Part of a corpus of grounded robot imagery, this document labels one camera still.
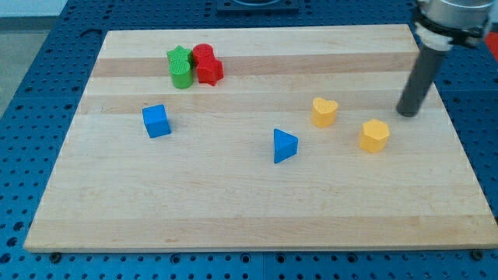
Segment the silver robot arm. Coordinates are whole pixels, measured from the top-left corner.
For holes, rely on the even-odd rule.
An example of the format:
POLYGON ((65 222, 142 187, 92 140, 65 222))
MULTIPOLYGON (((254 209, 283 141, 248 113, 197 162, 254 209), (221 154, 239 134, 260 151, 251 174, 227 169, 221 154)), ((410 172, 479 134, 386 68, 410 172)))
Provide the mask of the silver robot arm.
POLYGON ((452 47, 477 47, 490 32, 494 0, 418 0, 412 13, 419 54, 396 106, 404 117, 418 114, 452 47))

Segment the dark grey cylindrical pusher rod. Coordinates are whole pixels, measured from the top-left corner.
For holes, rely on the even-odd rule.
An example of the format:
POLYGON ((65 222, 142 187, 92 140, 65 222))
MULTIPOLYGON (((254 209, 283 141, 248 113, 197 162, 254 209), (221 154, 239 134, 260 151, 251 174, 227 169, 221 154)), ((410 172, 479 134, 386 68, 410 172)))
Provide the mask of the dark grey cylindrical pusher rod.
POLYGON ((400 115, 415 117, 418 114, 446 54, 446 51, 422 46, 396 106, 400 115))

